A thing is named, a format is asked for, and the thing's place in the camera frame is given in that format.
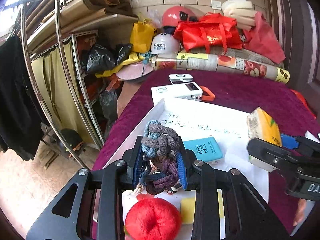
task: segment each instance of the white helmet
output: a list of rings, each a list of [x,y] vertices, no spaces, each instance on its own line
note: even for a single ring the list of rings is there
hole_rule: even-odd
[[[153,38],[151,54],[169,53],[180,51],[180,42],[171,34],[161,33]]]

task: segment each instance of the light switch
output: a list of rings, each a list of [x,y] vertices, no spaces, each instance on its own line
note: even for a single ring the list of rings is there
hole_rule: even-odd
[[[220,1],[211,0],[211,8],[212,9],[221,10],[221,2]]]

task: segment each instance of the red fuzzy ball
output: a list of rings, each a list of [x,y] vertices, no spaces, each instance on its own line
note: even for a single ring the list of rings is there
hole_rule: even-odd
[[[181,217],[168,201],[147,198],[132,206],[125,218],[125,227],[136,240],[173,240],[179,233]]]

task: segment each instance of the handwriting on white paper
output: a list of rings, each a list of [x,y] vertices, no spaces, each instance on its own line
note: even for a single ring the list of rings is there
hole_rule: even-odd
[[[238,131],[234,131],[228,128],[221,129],[221,128],[215,127],[212,124],[209,124],[209,125],[203,124],[200,121],[198,122],[187,121],[184,117],[181,117],[179,114],[172,113],[172,112],[167,112],[167,113],[164,113],[164,115],[161,115],[159,122],[161,122],[162,125],[168,126],[173,129],[174,127],[178,126],[178,127],[185,127],[190,129],[199,129],[204,131],[231,134],[241,138],[241,134]]]

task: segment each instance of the knotted rope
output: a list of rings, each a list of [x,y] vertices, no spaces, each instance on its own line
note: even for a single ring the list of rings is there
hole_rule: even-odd
[[[171,150],[179,149],[179,137],[173,129],[162,126],[157,120],[147,123],[143,136],[141,150],[144,158],[139,182],[149,194],[156,195],[178,182],[177,163],[174,156],[169,154]],[[160,168],[160,172],[150,174],[150,160]]]

